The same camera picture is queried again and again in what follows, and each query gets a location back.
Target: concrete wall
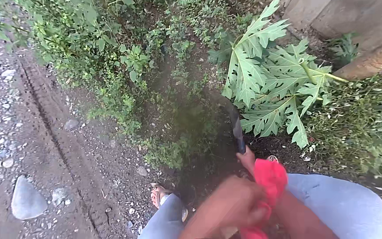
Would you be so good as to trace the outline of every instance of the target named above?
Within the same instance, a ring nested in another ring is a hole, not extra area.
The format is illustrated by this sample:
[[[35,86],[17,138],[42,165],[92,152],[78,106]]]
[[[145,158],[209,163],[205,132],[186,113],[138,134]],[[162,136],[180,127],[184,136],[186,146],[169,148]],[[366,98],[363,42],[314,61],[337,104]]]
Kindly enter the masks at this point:
[[[310,25],[326,38],[356,32],[360,52],[382,45],[382,0],[284,0],[283,18],[293,27]]]

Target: red cloth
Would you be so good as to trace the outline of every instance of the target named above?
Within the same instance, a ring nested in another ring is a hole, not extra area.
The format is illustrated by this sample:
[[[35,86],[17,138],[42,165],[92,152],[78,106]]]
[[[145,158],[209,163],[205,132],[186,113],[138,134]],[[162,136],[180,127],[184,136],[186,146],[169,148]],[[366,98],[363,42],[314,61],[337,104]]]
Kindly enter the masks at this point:
[[[275,208],[276,200],[281,196],[288,183],[287,172],[282,164],[268,160],[257,159],[254,165],[254,179],[266,192],[266,199],[259,201],[259,208],[266,208],[266,222]],[[262,225],[241,228],[242,239],[268,239],[268,236],[261,230]]]

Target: dirt path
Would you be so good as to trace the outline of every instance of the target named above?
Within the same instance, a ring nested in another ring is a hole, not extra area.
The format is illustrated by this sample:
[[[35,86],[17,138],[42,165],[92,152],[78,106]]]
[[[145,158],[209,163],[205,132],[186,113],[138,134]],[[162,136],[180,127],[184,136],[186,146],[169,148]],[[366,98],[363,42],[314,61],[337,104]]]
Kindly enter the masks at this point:
[[[6,69],[15,70],[13,79],[1,76]],[[140,149],[116,137],[115,124],[86,121],[80,108],[93,104],[87,92],[67,93],[32,52],[0,53],[0,164],[13,161],[0,167],[2,239],[133,238],[154,213],[148,185],[162,172],[144,163]],[[64,126],[70,119],[78,123],[69,131]],[[139,175],[138,166],[148,175]],[[37,218],[21,221],[11,213],[20,175],[48,200]],[[60,205],[51,202],[56,188],[67,191]]]

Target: jeans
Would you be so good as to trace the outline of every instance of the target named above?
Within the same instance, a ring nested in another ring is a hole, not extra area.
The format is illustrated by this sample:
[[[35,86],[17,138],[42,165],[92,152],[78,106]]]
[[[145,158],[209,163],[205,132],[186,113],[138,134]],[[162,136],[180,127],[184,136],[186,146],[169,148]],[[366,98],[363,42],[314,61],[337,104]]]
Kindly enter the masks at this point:
[[[382,239],[382,199],[368,188],[318,174],[289,173],[287,189],[340,239]],[[177,239],[184,228],[182,208],[176,195],[168,195],[138,238]]]

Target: machete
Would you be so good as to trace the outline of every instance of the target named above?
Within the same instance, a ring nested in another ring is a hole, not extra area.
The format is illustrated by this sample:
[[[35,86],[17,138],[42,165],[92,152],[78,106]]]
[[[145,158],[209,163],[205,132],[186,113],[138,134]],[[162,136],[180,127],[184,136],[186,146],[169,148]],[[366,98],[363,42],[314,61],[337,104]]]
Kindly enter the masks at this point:
[[[228,112],[232,124],[232,133],[237,141],[238,152],[240,154],[244,154],[246,148],[243,140],[243,131],[240,124],[240,112],[225,96],[220,96],[218,98],[218,102],[223,105],[225,110]]]

